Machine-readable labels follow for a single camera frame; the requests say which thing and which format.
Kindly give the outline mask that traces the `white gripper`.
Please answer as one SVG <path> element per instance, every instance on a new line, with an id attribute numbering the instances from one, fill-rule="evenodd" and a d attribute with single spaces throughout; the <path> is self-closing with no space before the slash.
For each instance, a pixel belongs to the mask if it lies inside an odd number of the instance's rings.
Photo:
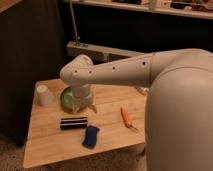
<path id="1" fill-rule="evenodd" d="M 74 113 L 93 104 L 93 93 L 89 84 L 72 86 L 72 108 Z"/>

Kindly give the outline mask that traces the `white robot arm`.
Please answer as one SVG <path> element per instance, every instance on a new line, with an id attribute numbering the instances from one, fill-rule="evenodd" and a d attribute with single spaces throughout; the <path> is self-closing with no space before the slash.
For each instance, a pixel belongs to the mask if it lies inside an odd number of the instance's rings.
<path id="1" fill-rule="evenodd" d="M 213 171 L 213 53 L 179 49 L 95 65 L 79 55 L 60 71 L 85 84 L 149 89 L 145 108 L 147 171 Z"/>

